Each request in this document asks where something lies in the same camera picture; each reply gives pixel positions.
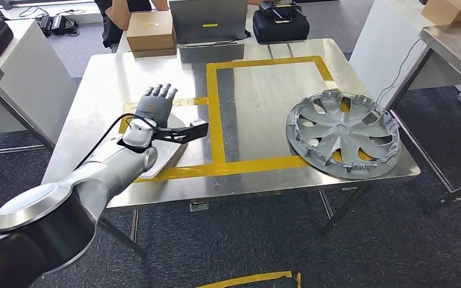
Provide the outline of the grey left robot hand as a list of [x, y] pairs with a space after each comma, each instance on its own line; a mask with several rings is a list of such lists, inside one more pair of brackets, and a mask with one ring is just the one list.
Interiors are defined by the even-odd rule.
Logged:
[[173, 99], [178, 91], [170, 87], [170, 83], [149, 87], [138, 102], [135, 114], [154, 121], [160, 128], [167, 128]]

